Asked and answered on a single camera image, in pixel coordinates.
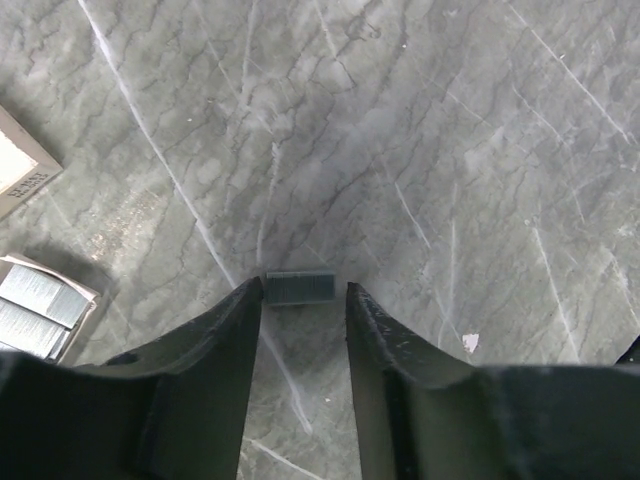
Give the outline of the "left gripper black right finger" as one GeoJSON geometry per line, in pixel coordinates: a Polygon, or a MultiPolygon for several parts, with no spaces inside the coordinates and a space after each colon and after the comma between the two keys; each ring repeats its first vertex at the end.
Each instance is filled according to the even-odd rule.
{"type": "Polygon", "coordinates": [[[366,479],[635,479],[639,347],[612,365],[476,367],[359,284],[346,341],[366,479]]]}

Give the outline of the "white staple box tray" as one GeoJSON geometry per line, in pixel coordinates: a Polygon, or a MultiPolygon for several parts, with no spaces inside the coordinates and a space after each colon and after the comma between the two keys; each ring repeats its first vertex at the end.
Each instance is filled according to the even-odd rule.
{"type": "Polygon", "coordinates": [[[95,330],[102,295],[19,254],[1,258],[1,351],[70,366],[95,330]]]}

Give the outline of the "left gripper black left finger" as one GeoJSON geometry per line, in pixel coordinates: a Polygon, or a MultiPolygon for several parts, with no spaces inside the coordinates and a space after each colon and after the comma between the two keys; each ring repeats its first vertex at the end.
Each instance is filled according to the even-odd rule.
{"type": "Polygon", "coordinates": [[[251,278],[101,365],[1,356],[5,479],[232,479],[261,323],[251,278]]]}

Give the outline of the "white staple box sleeve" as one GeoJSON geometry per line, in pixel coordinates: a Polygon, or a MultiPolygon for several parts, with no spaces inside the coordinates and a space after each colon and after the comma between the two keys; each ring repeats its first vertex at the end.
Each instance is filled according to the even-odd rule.
{"type": "Polygon", "coordinates": [[[5,218],[60,172],[61,165],[1,108],[1,218],[5,218]]]}

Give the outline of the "dark grey staple strip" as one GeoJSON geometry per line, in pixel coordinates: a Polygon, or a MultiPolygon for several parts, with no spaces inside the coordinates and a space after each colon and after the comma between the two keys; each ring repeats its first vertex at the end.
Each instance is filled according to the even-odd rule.
{"type": "Polygon", "coordinates": [[[335,296],[335,274],[330,271],[275,271],[265,276],[265,301],[272,306],[324,303],[335,296]]]}

